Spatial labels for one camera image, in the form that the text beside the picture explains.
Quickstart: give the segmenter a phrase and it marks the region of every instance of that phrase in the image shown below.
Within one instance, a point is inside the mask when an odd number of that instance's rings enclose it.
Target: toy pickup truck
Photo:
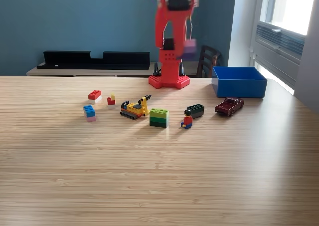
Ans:
[[[243,108],[245,102],[240,98],[226,98],[223,103],[215,107],[215,112],[219,114],[226,114],[233,116],[234,113],[239,109]]]

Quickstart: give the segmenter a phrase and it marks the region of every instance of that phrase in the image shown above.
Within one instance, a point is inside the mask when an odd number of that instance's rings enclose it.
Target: white lego brick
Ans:
[[[108,105],[108,110],[113,110],[115,109],[116,105]]]
[[[100,95],[96,100],[88,100],[90,104],[97,104],[100,100],[102,100],[102,96]]]

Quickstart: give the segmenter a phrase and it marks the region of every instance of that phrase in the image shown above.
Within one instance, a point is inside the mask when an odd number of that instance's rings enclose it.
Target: red robot arm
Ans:
[[[180,57],[184,51],[186,41],[186,21],[193,14],[195,0],[191,0],[188,10],[169,10],[167,0],[158,0],[158,11],[155,19],[155,44],[157,48],[163,47],[163,33],[170,21],[173,28],[175,53]]]
[[[187,76],[179,75],[179,65],[182,63],[181,57],[186,42],[186,22],[191,18],[194,8],[198,6],[198,0],[157,0],[157,2],[155,44],[159,48],[159,62],[162,63],[162,67],[161,75],[155,73],[149,78],[149,84],[155,88],[181,89],[190,83]],[[172,23],[173,40],[170,39],[164,44],[163,34],[169,21]]]

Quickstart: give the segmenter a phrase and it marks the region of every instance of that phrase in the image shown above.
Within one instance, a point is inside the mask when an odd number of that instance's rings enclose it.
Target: chair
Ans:
[[[217,66],[218,59],[221,53],[212,47],[203,45],[200,52],[200,58],[197,68],[197,78],[203,78],[203,70],[205,73],[205,78],[213,77],[213,67]]]

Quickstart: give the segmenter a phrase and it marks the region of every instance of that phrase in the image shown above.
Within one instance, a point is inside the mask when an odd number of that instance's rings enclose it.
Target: blue box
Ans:
[[[214,67],[217,97],[264,98],[267,79],[254,67]]]

